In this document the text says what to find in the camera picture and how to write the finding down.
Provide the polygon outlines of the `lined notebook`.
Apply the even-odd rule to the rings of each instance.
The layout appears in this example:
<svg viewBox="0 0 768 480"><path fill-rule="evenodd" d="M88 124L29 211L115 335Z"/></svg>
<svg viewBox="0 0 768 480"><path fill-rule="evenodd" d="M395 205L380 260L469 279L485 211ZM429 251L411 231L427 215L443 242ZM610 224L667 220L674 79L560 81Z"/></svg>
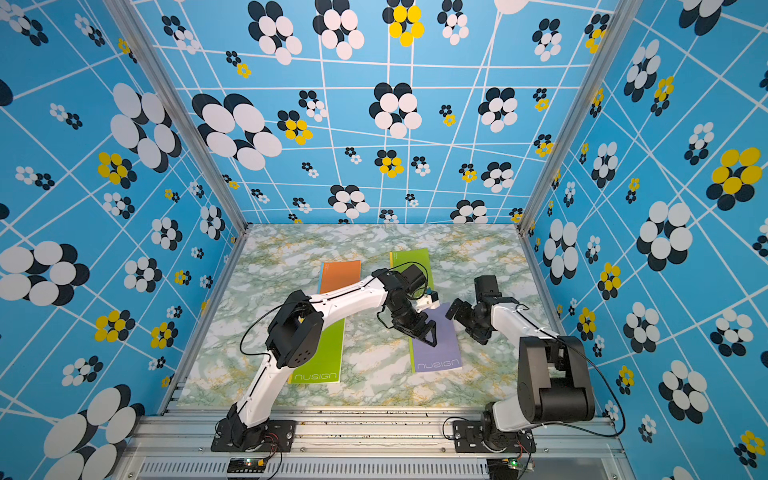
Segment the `lined notebook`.
<svg viewBox="0 0 768 480"><path fill-rule="evenodd" d="M441 304L428 309L428 317L436 322L437 345L431 347L419 340L409 341L411 372L426 374L463 367L454 322L446 318L449 306Z"/></svg>

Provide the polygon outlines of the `green cover notebook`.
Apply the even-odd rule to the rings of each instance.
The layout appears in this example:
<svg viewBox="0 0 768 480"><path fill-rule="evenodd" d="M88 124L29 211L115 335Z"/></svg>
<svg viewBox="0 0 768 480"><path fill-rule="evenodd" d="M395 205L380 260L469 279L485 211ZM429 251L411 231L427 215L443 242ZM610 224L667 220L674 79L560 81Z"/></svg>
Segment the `green cover notebook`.
<svg viewBox="0 0 768 480"><path fill-rule="evenodd" d="M411 266L419 268L426 277L427 287L429 289L434 288L429 250L427 248L391 251L389 253L389 259L390 266L397 271L404 271Z"/></svg>
<svg viewBox="0 0 768 480"><path fill-rule="evenodd" d="M338 320L325 328L321 334L315 355L291 374L289 384L327 384L339 383L345 320Z"/></svg>

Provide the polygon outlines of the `orange cover notebook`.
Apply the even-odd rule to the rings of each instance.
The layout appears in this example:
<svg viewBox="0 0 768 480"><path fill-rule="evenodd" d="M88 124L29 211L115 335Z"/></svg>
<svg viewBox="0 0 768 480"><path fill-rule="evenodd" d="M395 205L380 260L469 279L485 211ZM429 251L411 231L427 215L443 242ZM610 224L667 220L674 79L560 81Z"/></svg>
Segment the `orange cover notebook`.
<svg viewBox="0 0 768 480"><path fill-rule="evenodd" d="M360 281L361 261L325 262L320 272L319 292L332 292Z"/></svg>

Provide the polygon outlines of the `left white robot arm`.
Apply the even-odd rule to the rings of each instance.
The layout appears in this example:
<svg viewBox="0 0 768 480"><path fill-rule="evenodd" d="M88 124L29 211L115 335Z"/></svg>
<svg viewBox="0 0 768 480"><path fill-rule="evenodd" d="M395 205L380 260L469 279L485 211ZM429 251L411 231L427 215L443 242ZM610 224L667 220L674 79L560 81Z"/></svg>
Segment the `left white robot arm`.
<svg viewBox="0 0 768 480"><path fill-rule="evenodd" d="M318 350L323 331L339 320L375 309L387 311L395 329L426 345L437 344L436 322L416 302L428 293L425 268L407 262L404 271L381 268L362 280L328 293L289 294L273 312L267 328L263 360L243 396L233 403L215 429L220 445L236 451L254 450L266 441L274 402L293 371Z"/></svg>

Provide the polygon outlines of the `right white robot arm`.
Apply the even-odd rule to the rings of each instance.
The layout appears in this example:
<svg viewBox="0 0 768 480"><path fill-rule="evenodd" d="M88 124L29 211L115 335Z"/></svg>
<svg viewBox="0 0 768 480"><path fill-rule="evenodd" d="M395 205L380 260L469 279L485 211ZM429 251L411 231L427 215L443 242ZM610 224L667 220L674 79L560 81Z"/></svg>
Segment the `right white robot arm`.
<svg viewBox="0 0 768 480"><path fill-rule="evenodd" d="M510 447L535 427L589 421L595 401L581 340L537 325L528 307L512 297L484 296L475 305L456 299L446 317L486 344L494 332L517 348L516 392L489 403L483 412L482 441L491 451Z"/></svg>

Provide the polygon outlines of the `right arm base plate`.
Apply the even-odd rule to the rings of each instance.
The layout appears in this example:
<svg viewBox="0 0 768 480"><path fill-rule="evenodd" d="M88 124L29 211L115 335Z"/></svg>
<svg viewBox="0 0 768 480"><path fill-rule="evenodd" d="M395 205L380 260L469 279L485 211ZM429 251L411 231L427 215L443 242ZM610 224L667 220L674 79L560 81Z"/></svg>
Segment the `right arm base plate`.
<svg viewBox="0 0 768 480"><path fill-rule="evenodd" d="M451 421L451 435L457 453L528 454L537 451L531 432L502 432L495 427L486 428L481 421L454 419Z"/></svg>

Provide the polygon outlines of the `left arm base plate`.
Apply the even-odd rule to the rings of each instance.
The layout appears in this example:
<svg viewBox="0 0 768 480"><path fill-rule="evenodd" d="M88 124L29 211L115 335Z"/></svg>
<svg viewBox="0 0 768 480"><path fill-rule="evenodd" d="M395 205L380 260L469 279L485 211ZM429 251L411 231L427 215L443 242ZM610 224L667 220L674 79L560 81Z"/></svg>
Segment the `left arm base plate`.
<svg viewBox="0 0 768 480"><path fill-rule="evenodd" d="M238 417L219 420L210 449L213 452L290 452L298 423L267 420L245 428Z"/></svg>

